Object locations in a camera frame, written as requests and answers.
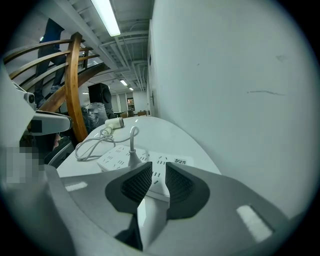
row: power outlet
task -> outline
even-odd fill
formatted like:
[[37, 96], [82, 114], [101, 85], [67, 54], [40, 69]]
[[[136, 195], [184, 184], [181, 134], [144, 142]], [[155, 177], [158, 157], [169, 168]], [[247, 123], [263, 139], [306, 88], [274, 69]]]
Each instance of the power outlet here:
[[[117, 145], [103, 156], [97, 164], [103, 172], [114, 171], [128, 166], [130, 147]], [[136, 148], [136, 154], [141, 162], [152, 162], [152, 184], [147, 196], [169, 202], [170, 195], [166, 186], [166, 162], [174, 162], [182, 165], [194, 166], [194, 160], [190, 156], [178, 156], [154, 151], [146, 151]]]

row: black speaker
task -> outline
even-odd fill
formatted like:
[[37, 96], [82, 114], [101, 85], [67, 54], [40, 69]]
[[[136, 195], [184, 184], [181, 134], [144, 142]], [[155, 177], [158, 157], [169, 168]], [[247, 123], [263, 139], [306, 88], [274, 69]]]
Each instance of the black speaker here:
[[90, 103], [103, 103], [109, 119], [115, 118], [112, 110], [111, 93], [109, 86], [104, 83], [96, 83], [88, 86]]

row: person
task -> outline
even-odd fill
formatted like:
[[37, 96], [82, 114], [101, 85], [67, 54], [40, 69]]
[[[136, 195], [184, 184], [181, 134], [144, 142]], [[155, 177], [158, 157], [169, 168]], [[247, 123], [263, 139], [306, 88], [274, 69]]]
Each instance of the person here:
[[[61, 27], [60, 25], [58, 25], [56, 22], [54, 22], [52, 19], [49, 18], [46, 24], [44, 36], [41, 39], [40, 43], [60, 40], [61, 32], [63, 30], [65, 30], [63, 27]], [[51, 44], [48, 46], [41, 47], [38, 51], [38, 58], [61, 52], [59, 48], [60, 48], [59, 44]], [[56, 66], [58, 66], [65, 63], [66, 59], [67, 57], [65, 55], [59, 55], [52, 59], [42, 61], [36, 66], [35, 77], [40, 76], [41, 74], [43, 74], [48, 70], [50, 61]], [[55, 91], [57, 91], [61, 87], [61, 80], [62, 80], [62, 77], [64, 76], [64, 73], [65, 73], [64, 68], [60, 68], [55, 72], [55, 78], [53, 80], [50, 94], [53, 94]], [[37, 108], [40, 108], [41, 105], [46, 101], [42, 94], [43, 83], [44, 83], [44, 80], [42, 79], [41, 81], [36, 83], [34, 86], [34, 98], [35, 98], [35, 104]]]

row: white power strip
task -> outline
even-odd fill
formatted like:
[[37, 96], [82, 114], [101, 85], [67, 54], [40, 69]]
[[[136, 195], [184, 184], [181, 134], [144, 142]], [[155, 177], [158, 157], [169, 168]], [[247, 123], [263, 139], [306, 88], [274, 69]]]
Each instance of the white power strip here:
[[[103, 172], [114, 171], [128, 166], [130, 147], [117, 145], [101, 156], [97, 164]], [[194, 160], [190, 156], [178, 156], [172, 154], [163, 154], [144, 149], [135, 148], [136, 155], [141, 162], [152, 162], [152, 184], [147, 196], [169, 202], [170, 195], [167, 189], [166, 180], [166, 162], [174, 162], [182, 165], [194, 166]]]

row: ceiling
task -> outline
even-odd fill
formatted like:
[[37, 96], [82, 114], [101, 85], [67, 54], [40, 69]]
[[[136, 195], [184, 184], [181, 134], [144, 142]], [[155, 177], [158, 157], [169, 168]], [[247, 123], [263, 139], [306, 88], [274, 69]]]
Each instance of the ceiling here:
[[149, 21], [152, 17], [153, 0], [110, 0], [121, 35], [110, 37], [91, 0], [65, 0], [80, 15], [98, 38], [98, 48], [114, 64], [111, 70], [92, 77], [83, 86], [96, 83], [109, 86], [111, 94], [146, 89], [148, 73]]

